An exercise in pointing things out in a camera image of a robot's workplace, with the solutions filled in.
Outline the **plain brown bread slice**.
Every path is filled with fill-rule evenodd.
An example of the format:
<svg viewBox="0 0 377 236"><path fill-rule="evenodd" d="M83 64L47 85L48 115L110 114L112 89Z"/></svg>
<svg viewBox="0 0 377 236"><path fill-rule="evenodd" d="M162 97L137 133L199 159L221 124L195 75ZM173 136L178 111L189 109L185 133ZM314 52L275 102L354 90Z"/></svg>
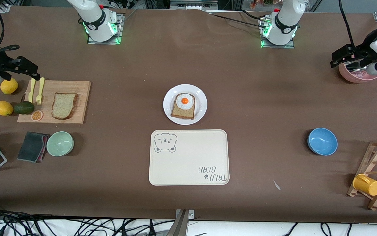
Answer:
<svg viewBox="0 0 377 236"><path fill-rule="evenodd" d="M79 94L55 93L51 116L57 120L66 120L73 116Z"/></svg>

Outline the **round white plate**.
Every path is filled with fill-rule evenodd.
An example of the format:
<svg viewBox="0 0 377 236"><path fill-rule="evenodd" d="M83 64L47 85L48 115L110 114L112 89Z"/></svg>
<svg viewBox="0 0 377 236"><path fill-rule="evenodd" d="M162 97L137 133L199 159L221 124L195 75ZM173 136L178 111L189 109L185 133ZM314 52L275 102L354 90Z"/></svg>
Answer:
<svg viewBox="0 0 377 236"><path fill-rule="evenodd" d="M178 94L182 94L182 93L191 94L195 98L196 105L195 105L195 116L193 120L175 118L171 116L173 105L174 105L174 100ZM188 84L177 85L173 87L166 93L163 99L163 110L167 118L169 118L169 120L179 125L191 125L200 121L200 119L203 118L203 116L205 115L207 111L207 106L208 106L208 102L207 102L205 93L200 88L194 85L188 85Z"/></svg>

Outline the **pink bowl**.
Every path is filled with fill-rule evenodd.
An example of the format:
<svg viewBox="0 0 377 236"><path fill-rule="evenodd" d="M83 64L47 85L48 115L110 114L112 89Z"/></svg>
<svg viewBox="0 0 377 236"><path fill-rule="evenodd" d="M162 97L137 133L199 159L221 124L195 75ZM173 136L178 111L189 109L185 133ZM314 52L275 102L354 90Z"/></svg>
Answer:
<svg viewBox="0 0 377 236"><path fill-rule="evenodd" d="M352 83L363 83L377 79L377 76L369 75L366 71L350 72L346 69L345 63L341 63L338 70L343 79Z"/></svg>

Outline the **yellow lemon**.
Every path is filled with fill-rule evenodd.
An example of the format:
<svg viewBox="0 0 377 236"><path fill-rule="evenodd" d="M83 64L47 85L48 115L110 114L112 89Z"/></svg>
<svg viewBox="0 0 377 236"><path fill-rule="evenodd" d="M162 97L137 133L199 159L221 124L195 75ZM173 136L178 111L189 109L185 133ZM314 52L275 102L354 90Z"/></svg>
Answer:
<svg viewBox="0 0 377 236"><path fill-rule="evenodd" d="M0 101L0 115L1 116L10 116L14 113L14 107L6 102L6 101Z"/></svg>
<svg viewBox="0 0 377 236"><path fill-rule="evenodd" d="M11 80L4 80L0 84L0 90L4 94L13 94L14 92L16 92L18 87L18 82L13 78Z"/></svg>

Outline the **dark green avocado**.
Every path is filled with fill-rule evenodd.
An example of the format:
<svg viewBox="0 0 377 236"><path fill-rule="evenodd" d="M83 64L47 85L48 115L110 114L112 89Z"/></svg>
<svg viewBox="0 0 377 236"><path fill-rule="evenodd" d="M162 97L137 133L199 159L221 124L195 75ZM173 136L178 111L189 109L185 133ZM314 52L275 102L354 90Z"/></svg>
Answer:
<svg viewBox="0 0 377 236"><path fill-rule="evenodd" d="M14 105L14 113L20 115L29 115L35 111L35 106L29 101L23 101Z"/></svg>

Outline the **wooden cutting board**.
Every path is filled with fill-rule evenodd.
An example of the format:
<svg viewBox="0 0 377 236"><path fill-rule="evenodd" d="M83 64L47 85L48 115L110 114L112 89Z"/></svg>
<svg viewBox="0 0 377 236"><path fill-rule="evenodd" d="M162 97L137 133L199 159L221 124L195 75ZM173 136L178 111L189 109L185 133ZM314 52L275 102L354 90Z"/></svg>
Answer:
<svg viewBox="0 0 377 236"><path fill-rule="evenodd" d="M35 110L41 110L43 112L43 117L38 122L83 124L90 88L91 83L89 81L60 81L46 79L43 87L42 103L38 105L36 103L36 97L39 95L39 82L36 82L33 94L33 103L35 105ZM71 118L66 120L58 120L53 118L51 115L55 93L78 94L78 99L74 106L74 112Z"/></svg>

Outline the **dark grey cloth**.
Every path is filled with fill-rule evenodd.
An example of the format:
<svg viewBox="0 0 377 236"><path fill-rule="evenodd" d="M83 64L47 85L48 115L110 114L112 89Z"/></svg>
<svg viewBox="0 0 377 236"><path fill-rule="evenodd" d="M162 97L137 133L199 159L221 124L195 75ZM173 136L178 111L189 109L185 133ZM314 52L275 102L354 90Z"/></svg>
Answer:
<svg viewBox="0 0 377 236"><path fill-rule="evenodd" d="M38 163L38 157L43 147L42 137L44 133L27 132L22 142L17 159Z"/></svg>

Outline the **pale green bowl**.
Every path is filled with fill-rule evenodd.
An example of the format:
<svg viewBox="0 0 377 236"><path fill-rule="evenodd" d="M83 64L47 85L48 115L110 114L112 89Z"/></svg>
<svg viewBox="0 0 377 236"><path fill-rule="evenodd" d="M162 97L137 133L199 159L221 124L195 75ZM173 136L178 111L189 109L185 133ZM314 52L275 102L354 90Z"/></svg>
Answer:
<svg viewBox="0 0 377 236"><path fill-rule="evenodd" d="M69 154L73 148L74 139L65 131L52 134L46 143L47 152L54 157L65 156Z"/></svg>

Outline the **bread slice under egg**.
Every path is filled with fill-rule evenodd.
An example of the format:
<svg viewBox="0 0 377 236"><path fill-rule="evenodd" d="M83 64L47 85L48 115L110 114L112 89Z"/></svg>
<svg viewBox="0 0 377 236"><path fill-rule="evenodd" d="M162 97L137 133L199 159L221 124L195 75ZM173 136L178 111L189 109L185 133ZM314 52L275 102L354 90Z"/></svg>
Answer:
<svg viewBox="0 0 377 236"><path fill-rule="evenodd" d="M182 119L193 120L194 116L195 116L195 105L194 105L193 109L183 110L183 109L179 109L176 106L176 103L175 103L175 100L174 100L174 105L173 105L171 116L175 117L175 118L182 118Z"/></svg>

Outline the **cream bear print tray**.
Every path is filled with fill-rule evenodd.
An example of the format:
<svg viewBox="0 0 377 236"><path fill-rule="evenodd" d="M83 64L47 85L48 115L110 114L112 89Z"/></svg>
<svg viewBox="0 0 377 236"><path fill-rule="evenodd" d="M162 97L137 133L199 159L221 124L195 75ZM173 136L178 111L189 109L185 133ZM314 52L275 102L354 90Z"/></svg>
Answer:
<svg viewBox="0 0 377 236"><path fill-rule="evenodd" d="M224 130L156 130L150 142L148 179L152 185L229 182L228 137Z"/></svg>

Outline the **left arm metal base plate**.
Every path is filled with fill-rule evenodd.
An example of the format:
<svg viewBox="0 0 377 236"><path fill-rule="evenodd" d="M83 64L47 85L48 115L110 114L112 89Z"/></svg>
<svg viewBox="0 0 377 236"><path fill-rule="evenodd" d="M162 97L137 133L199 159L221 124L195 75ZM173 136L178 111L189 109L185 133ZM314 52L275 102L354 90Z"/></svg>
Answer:
<svg viewBox="0 0 377 236"><path fill-rule="evenodd" d="M271 14L259 18L261 48L284 48L293 49L295 32L298 24L286 26L278 25L277 19Z"/></svg>

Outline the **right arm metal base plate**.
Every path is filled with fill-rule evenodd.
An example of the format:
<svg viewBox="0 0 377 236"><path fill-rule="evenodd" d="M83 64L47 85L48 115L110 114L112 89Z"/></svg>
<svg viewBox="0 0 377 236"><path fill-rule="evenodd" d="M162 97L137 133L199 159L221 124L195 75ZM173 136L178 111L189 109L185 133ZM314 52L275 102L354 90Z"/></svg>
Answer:
<svg viewBox="0 0 377 236"><path fill-rule="evenodd" d="M83 22L88 35L88 44L119 45L121 43L124 14L117 14L108 9L102 10L104 13L103 22Z"/></svg>

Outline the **grey metal frame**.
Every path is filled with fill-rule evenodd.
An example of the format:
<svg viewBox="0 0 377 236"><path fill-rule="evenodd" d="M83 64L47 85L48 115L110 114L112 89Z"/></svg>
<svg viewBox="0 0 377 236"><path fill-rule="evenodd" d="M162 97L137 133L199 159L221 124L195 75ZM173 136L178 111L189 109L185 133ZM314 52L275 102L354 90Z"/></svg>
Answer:
<svg viewBox="0 0 377 236"><path fill-rule="evenodd" d="M218 0L169 0L171 10L218 10Z"/></svg>

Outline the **grey metal post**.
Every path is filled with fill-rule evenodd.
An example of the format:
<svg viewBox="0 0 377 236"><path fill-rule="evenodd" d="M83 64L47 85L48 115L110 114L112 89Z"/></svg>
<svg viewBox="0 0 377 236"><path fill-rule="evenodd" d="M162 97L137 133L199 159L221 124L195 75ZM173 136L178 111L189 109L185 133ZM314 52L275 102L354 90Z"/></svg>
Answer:
<svg viewBox="0 0 377 236"><path fill-rule="evenodd" d="M177 216L166 236L187 236L190 210L177 210Z"/></svg>

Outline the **grey metal bracket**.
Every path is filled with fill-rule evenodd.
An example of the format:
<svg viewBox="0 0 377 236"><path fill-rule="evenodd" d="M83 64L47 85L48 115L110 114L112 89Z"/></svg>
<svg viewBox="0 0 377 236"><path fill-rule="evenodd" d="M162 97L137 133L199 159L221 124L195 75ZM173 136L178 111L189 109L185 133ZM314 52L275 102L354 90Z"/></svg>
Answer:
<svg viewBox="0 0 377 236"><path fill-rule="evenodd" d="M181 211L182 211L181 209L176 210L175 218L178 217L178 215ZM187 212L188 212L188 220L193 220L194 219L194 209L187 209Z"/></svg>

